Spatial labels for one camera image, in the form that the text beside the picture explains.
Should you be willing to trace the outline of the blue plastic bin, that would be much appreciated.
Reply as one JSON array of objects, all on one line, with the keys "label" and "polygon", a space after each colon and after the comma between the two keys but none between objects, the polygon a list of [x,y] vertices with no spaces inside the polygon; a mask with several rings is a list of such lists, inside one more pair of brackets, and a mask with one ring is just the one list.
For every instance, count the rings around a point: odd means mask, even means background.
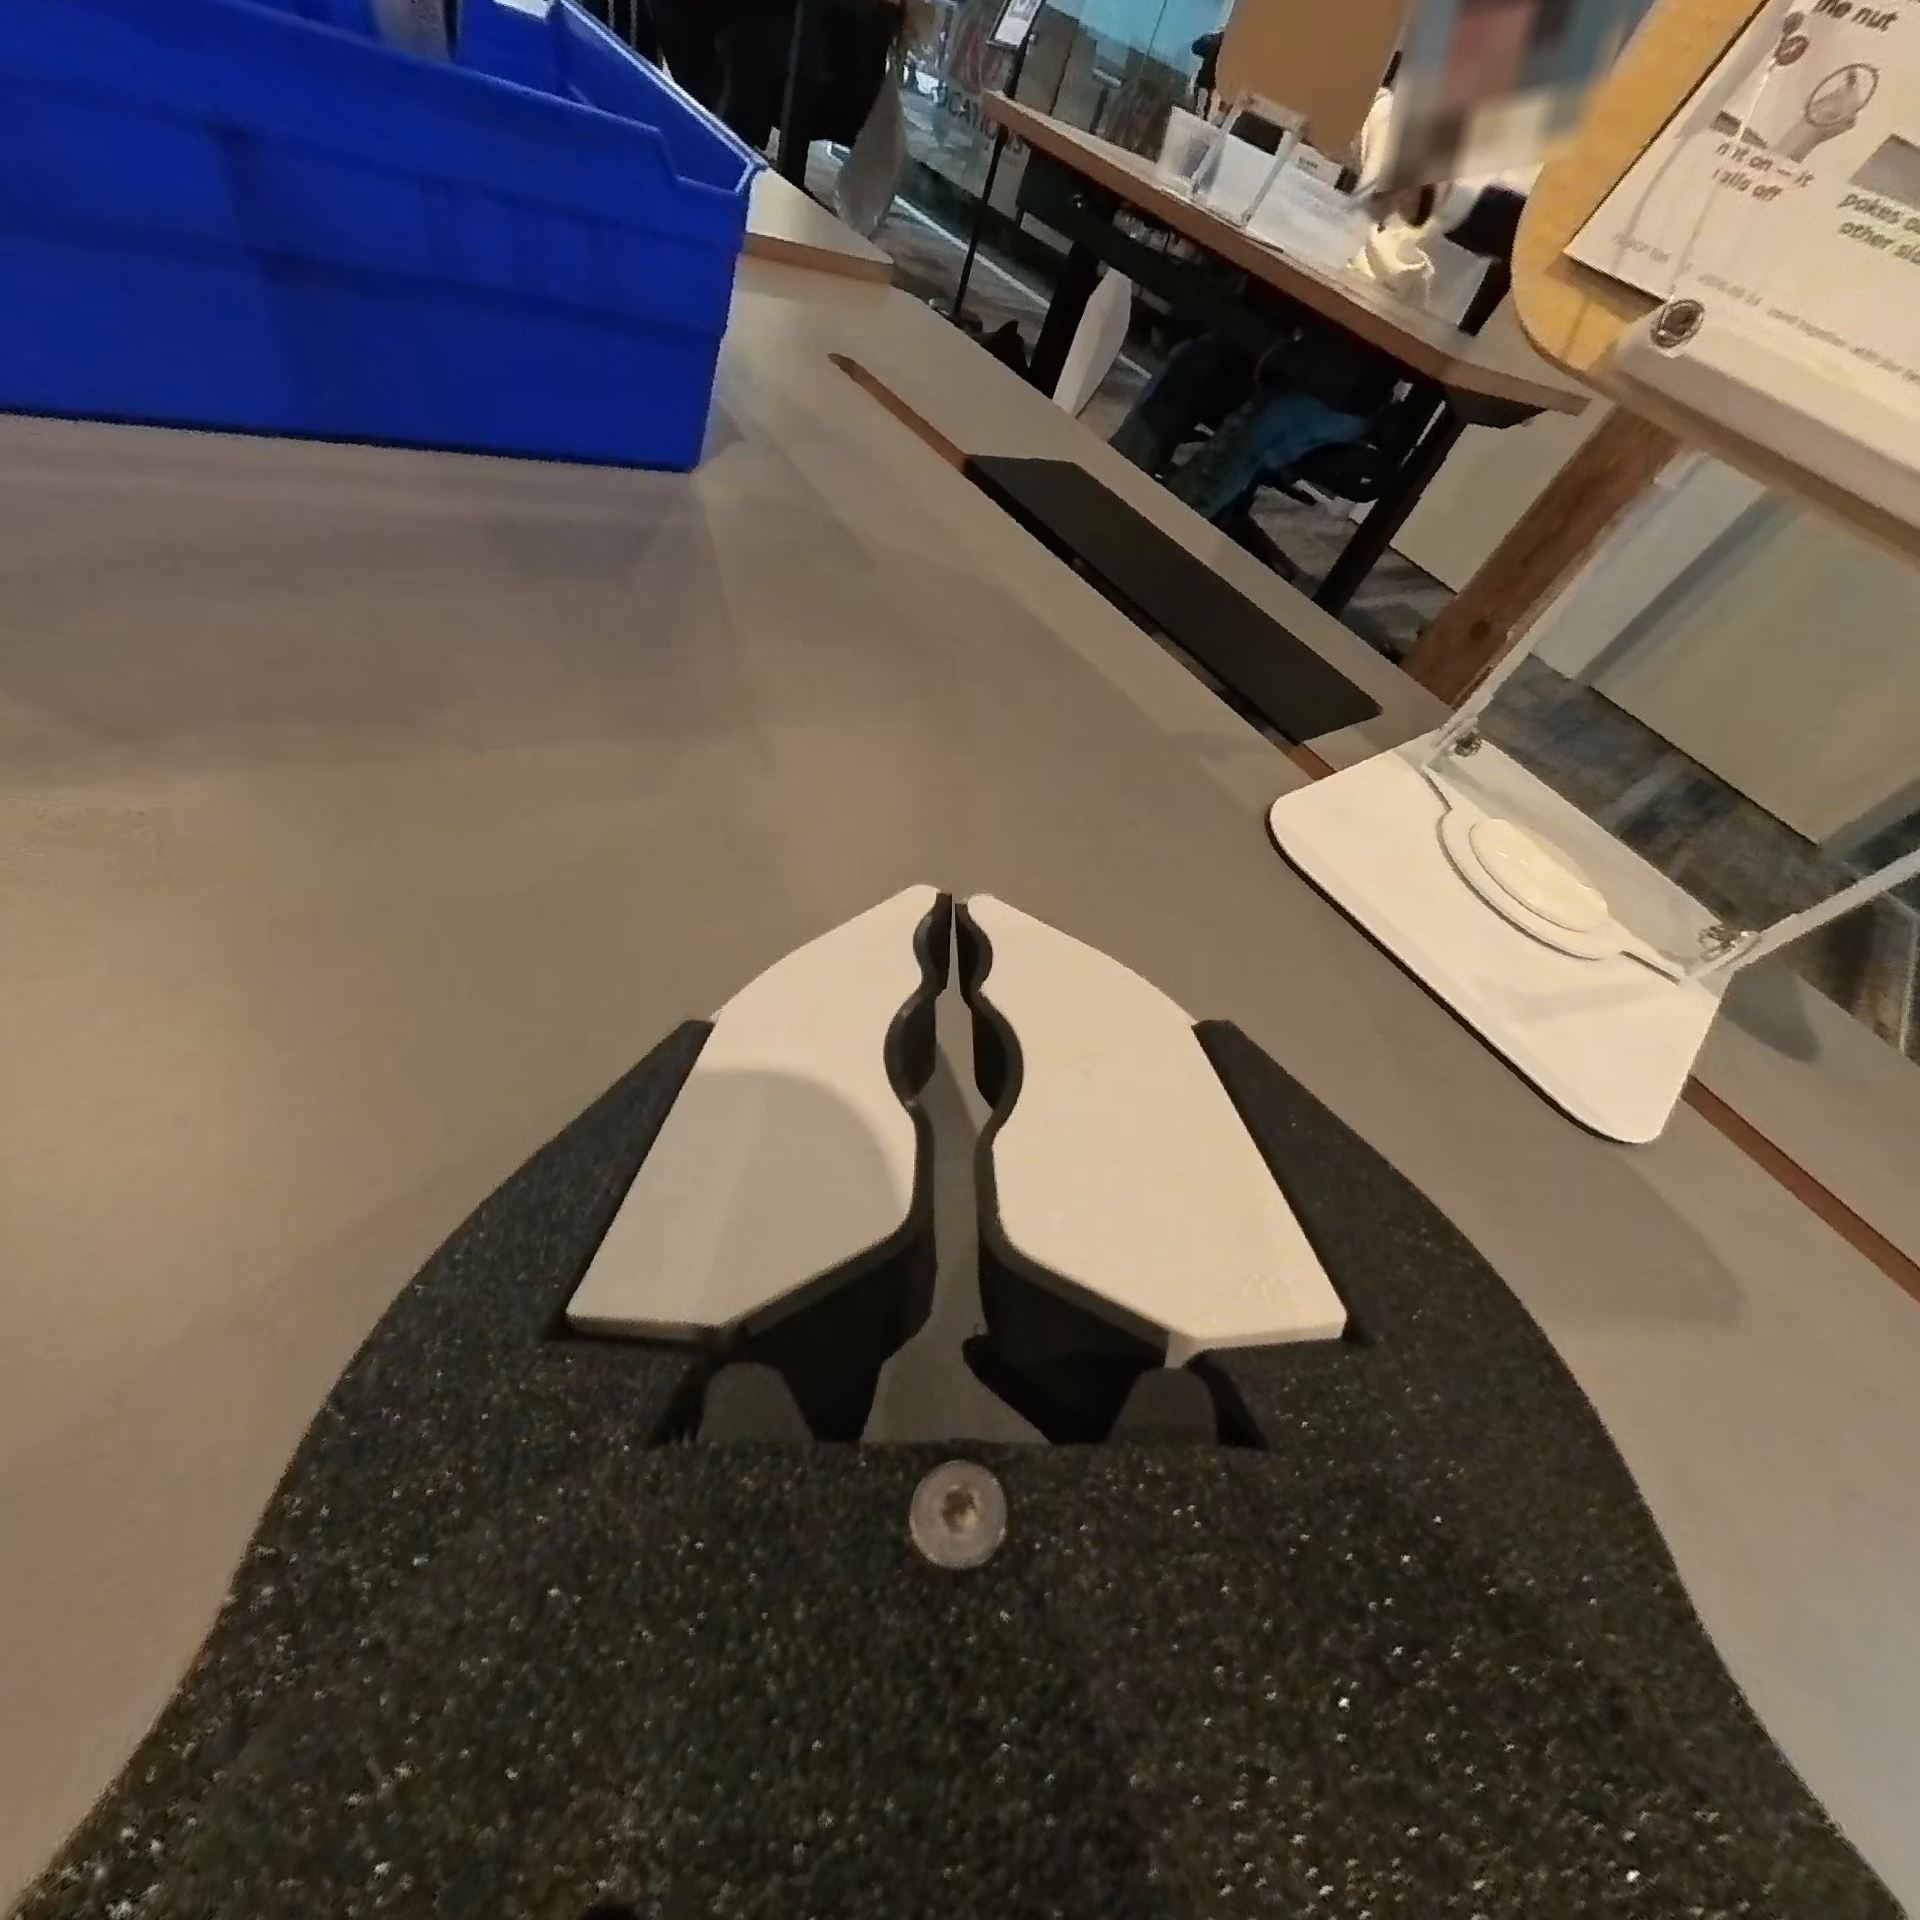
[{"label": "blue plastic bin", "polygon": [[6,0],[0,404],[697,471],[756,168],[573,0]]}]

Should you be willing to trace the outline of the wooden board stand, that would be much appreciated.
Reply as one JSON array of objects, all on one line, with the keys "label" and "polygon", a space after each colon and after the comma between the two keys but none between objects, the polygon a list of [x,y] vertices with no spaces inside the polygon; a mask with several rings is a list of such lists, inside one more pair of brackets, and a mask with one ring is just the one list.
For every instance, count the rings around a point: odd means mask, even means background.
[{"label": "wooden board stand", "polygon": [[1561,260],[1587,209],[1696,103],[1696,87],[1722,75],[1754,17],[1759,0],[1658,0],[1618,46],[1618,65],[1597,78],[1573,144],[1532,187],[1514,231],[1514,326],[1560,367],[1573,367],[1573,388],[1605,393],[1612,415],[1514,519],[1514,533],[1476,561],[1449,616],[1439,616],[1408,645],[1404,671],[1449,712],[1501,683],[1549,598],[1597,559],[1597,542],[1658,480],[1677,452],[1713,452],[1754,480],[1792,495],[1813,519],[1881,542],[1907,561],[1920,559],[1920,519],[1822,473],[1806,463],[1813,420],[1798,420],[1792,404],[1768,393],[1768,428],[1754,438],[1734,415],[1658,393],[1644,367],[1627,367],[1618,336],[1634,336],[1658,296]]}]

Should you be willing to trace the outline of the white cloth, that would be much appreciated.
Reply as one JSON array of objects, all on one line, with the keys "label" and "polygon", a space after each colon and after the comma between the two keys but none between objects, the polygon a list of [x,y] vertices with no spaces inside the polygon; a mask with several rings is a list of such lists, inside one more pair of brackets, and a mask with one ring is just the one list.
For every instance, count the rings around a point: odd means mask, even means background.
[{"label": "white cloth", "polygon": [[1369,220],[1353,260],[1345,260],[1353,282],[1369,282],[1382,296],[1404,296],[1439,326],[1463,326],[1476,282],[1484,282],[1484,260],[1463,251],[1439,220],[1408,228],[1408,220]]}]

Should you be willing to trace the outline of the long brown-edged table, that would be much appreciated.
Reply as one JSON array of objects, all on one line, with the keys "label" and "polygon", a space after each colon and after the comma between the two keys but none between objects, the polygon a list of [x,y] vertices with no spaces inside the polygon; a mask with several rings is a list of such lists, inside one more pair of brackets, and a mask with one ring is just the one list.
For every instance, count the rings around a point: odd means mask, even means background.
[{"label": "long brown-edged table", "polygon": [[1587,388],[1560,382],[1532,344],[1422,315],[1345,267],[1308,267],[1301,251],[1274,251],[1253,228],[1227,228],[1207,202],[1160,187],[1144,152],[1066,132],[1012,87],[980,87],[972,116],[992,120],[992,144],[1022,144],[1020,209],[1066,231],[1066,273],[1022,364],[1032,388],[1066,382],[1105,267],[1198,332],[1270,344],[1274,326],[1312,315],[1329,336],[1395,367],[1404,420],[1382,438],[1382,495],[1367,504],[1367,523],[1312,578],[1320,616],[1345,616],[1464,428],[1587,415]]}]

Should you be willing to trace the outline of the white chair panel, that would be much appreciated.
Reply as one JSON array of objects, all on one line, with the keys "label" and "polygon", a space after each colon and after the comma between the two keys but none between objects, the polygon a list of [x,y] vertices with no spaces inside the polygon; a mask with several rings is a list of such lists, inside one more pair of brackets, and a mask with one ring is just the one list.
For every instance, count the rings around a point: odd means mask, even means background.
[{"label": "white chair panel", "polygon": [[1141,307],[1141,282],[1128,273],[1093,273],[1082,326],[1075,326],[1075,344],[1066,344],[1066,367],[1053,367],[1053,415],[1085,415],[1085,393],[1105,388],[1105,367],[1124,364],[1124,336],[1128,336],[1128,307]]}]

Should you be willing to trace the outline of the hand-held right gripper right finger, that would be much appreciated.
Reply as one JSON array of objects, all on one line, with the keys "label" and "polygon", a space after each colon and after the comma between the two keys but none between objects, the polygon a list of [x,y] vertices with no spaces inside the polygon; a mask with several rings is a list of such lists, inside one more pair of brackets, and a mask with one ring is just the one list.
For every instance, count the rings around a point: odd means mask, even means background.
[{"label": "hand-held right gripper right finger", "polygon": [[1012,1041],[997,1243],[1171,1367],[1336,1338],[1345,1308],[1196,1016],[1117,953],[964,894],[972,1010]]}]

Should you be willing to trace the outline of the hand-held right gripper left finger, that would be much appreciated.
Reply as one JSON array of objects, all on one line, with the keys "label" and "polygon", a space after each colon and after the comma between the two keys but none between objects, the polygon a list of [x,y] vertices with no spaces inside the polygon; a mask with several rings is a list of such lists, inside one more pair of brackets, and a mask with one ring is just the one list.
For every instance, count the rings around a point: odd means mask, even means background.
[{"label": "hand-held right gripper left finger", "polygon": [[727,1338],[915,1228],[919,1121],[884,1034],[938,984],[938,910],[906,884],[706,1016],[564,1330]]}]

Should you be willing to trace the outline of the black table mat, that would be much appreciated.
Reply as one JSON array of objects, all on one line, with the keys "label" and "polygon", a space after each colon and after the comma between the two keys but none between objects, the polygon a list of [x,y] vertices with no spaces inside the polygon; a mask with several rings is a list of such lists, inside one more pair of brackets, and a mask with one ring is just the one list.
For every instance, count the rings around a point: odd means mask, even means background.
[{"label": "black table mat", "polygon": [[964,452],[961,473],[1141,633],[1171,635],[1270,738],[1312,746],[1382,717],[1353,681],[1336,681],[1308,635],[1258,616],[1085,471]]}]

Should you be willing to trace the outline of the small light side table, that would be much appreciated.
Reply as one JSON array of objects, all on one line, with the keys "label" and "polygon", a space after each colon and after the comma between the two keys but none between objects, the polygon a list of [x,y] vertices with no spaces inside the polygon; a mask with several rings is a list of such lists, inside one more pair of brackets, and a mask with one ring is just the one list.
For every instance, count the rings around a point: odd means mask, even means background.
[{"label": "small light side table", "polygon": [[804,187],[756,168],[752,179],[752,231],[745,260],[800,267],[800,273],[849,273],[849,282],[896,282],[896,260],[835,228]]}]

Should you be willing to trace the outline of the printed instruction sheet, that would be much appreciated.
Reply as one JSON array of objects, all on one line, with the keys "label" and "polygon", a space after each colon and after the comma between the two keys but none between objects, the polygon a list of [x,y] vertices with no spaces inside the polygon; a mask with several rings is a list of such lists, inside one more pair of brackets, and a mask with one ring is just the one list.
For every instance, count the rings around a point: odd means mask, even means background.
[{"label": "printed instruction sheet", "polygon": [[1822,332],[1920,296],[1920,12],[1768,0],[1561,251]]}]

